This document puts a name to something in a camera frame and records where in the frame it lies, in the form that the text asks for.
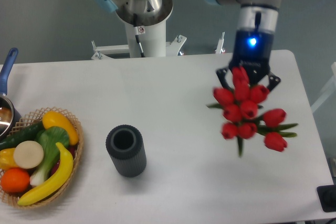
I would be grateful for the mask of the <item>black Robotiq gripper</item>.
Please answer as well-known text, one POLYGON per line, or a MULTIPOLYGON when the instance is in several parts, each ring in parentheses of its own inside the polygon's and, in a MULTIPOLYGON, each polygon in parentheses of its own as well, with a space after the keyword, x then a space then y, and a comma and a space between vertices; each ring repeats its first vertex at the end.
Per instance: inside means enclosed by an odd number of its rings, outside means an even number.
POLYGON ((249 78, 250 84, 257 84, 264 77, 268 78, 268 85, 259 85, 259 90, 270 93, 281 79, 270 71, 269 59, 274 35, 258 31, 240 30, 236 33, 233 57, 229 67, 216 70, 221 86, 227 90, 233 88, 227 83, 226 75, 235 67, 242 66, 249 78))

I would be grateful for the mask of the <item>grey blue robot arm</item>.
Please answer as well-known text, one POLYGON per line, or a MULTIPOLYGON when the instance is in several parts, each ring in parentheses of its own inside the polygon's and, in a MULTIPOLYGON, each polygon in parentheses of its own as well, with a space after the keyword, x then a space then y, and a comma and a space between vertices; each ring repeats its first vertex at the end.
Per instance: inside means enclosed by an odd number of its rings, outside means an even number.
MULTIPOLYGON (((116 13, 123 21, 132 58, 167 56, 166 20, 173 10, 172 0, 94 1, 106 12, 116 13)), ((240 5, 232 59, 227 67, 216 72, 221 85, 227 86, 225 77, 230 70, 242 66, 251 84, 267 77, 268 89, 273 90, 280 78, 271 72, 269 58, 281 0, 205 1, 212 5, 240 5)))

